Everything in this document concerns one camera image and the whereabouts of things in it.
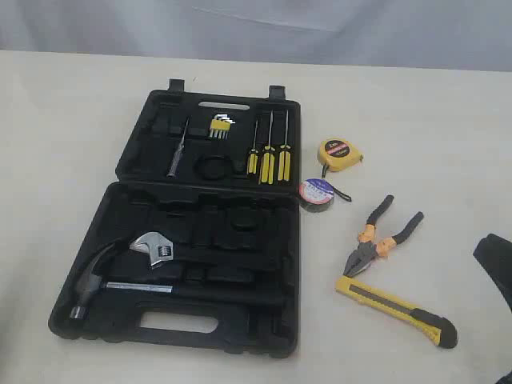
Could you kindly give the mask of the yellow utility knife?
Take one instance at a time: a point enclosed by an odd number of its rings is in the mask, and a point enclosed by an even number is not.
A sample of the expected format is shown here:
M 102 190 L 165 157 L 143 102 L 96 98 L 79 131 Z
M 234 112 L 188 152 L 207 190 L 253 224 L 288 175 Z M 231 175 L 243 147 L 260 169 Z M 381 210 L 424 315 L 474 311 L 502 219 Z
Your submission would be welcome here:
M 437 347 L 453 349 L 458 344 L 457 329 L 447 318 L 347 276 L 341 276 L 336 281 L 335 289 L 364 306 L 409 323 L 423 332 Z

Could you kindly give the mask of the orange black handled pliers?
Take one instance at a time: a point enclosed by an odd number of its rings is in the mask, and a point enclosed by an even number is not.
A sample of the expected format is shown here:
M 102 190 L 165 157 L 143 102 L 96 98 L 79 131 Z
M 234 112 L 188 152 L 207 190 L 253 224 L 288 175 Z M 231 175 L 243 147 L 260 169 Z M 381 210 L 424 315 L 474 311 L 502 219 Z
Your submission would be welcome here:
M 389 252 L 404 243 L 424 219 L 423 212 L 419 211 L 408 221 L 402 231 L 375 242 L 377 220 L 389 209 L 393 201 L 394 196 L 388 194 L 369 215 L 364 231 L 358 235 L 358 246 L 346 261 L 344 276 L 353 278 L 367 269 L 376 258 L 387 258 Z

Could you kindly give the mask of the yellow tape measure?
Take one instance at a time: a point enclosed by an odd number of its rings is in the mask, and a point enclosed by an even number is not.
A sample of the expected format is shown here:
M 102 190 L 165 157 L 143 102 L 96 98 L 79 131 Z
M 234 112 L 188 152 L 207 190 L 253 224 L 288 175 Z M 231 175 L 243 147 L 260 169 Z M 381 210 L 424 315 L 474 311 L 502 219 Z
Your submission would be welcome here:
M 318 160 L 322 165 L 322 176 L 328 171 L 339 172 L 354 166 L 364 159 L 363 154 L 344 138 L 328 138 L 318 147 Z

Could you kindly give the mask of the black electrical tape roll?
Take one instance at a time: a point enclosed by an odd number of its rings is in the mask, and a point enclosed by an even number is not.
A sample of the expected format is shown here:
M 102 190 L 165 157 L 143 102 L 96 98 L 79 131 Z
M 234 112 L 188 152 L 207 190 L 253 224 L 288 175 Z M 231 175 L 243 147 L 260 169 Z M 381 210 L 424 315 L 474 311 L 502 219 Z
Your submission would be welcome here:
M 334 202 L 334 188 L 323 178 L 308 178 L 298 188 L 299 202 L 312 213 L 328 210 Z

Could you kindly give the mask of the black plastic tool case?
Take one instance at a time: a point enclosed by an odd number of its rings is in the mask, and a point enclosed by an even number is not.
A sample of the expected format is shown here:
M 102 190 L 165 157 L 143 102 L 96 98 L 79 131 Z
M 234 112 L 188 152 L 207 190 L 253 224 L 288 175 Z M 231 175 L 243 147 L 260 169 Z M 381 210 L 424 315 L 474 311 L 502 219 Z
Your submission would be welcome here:
M 274 183 L 259 182 L 262 152 L 274 112 Z M 289 112 L 290 180 L 278 180 L 279 147 Z M 216 114 L 236 121 L 227 139 L 209 138 Z M 166 174 L 189 117 L 176 176 Z M 258 167 L 246 173 L 258 120 Z M 101 339 L 290 356 L 298 343 L 300 307 L 301 107 L 271 86 L 265 98 L 188 92 L 181 79 L 149 93 L 48 320 L 64 339 Z M 271 271 L 192 262 L 150 268 L 149 255 L 130 249 L 156 231 L 172 242 L 219 250 L 263 252 Z M 278 290 L 282 306 L 249 306 L 149 292 L 101 290 L 84 319 L 70 318 L 75 284 L 104 246 L 116 247 L 95 271 L 112 282 Z

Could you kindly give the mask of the right yellow black screwdriver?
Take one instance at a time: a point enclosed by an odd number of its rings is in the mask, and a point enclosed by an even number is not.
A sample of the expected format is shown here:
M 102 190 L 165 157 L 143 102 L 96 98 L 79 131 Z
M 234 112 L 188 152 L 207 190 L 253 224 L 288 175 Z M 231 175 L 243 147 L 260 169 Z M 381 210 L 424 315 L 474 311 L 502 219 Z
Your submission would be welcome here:
M 278 180 L 280 182 L 288 182 L 290 180 L 291 146 L 288 143 L 288 133 L 289 112 L 286 112 L 284 143 L 279 147 L 278 158 Z

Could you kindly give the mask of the middle yellow black screwdriver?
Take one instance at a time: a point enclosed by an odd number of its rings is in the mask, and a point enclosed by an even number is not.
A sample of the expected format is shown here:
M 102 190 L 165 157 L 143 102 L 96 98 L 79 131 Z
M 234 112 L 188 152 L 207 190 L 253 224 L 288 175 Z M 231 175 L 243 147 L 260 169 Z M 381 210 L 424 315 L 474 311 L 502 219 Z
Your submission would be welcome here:
M 260 164 L 259 182 L 261 184 L 272 185 L 274 183 L 274 162 L 275 148 L 272 146 L 272 131 L 274 126 L 274 112 L 270 112 L 270 121 L 268 129 L 267 144 L 263 148 L 262 160 Z

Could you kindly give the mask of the small yellow black screwdriver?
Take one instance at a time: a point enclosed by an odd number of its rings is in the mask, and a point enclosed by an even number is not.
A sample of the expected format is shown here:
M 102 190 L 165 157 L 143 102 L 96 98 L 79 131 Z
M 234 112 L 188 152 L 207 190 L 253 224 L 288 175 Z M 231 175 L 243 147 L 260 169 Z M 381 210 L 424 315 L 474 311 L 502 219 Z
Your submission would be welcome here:
M 258 120 L 256 120 L 255 124 L 254 124 L 253 143 L 252 143 L 252 147 L 249 151 L 249 155 L 248 155 L 248 159 L 247 159 L 246 173 L 248 175 L 256 174 L 256 172 L 257 172 L 258 149 L 256 146 L 256 141 L 257 141 L 257 136 L 258 136 L 258 127 L 259 127 L 259 123 L 258 123 Z

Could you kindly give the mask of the yellow hex key set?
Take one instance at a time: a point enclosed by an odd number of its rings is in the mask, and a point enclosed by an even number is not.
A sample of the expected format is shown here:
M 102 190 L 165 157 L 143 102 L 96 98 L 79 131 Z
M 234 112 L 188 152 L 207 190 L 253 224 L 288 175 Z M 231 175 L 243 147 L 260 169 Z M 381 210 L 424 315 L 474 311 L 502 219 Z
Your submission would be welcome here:
M 216 114 L 210 122 L 209 138 L 227 139 L 230 128 L 235 123 L 228 114 Z

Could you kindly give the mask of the chrome adjustable wrench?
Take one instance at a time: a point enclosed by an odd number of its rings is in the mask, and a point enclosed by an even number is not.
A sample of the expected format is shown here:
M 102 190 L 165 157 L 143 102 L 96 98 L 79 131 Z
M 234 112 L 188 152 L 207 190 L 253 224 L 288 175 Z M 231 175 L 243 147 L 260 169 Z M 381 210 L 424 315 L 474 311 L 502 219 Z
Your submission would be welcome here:
M 192 262 L 258 271 L 271 271 L 280 267 L 275 257 L 263 252 L 197 248 L 172 242 L 156 231 L 140 235 L 132 241 L 130 249 L 148 254 L 151 269 L 160 267 L 164 262 Z

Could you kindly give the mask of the steel claw hammer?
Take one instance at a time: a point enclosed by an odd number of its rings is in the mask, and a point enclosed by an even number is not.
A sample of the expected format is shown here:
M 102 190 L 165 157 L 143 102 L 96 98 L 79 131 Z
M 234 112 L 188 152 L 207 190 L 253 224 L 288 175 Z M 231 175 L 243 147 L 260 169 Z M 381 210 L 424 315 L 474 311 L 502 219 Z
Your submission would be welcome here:
M 278 290 L 223 288 L 218 286 L 194 286 L 187 284 L 158 285 L 136 282 L 112 282 L 95 271 L 97 265 L 116 247 L 112 242 L 101 248 L 91 259 L 75 284 L 76 303 L 70 312 L 72 319 L 84 319 L 93 297 L 101 290 L 123 290 L 128 292 L 149 292 L 177 298 L 197 299 L 208 302 L 224 302 L 249 306 L 282 306 L 285 297 Z

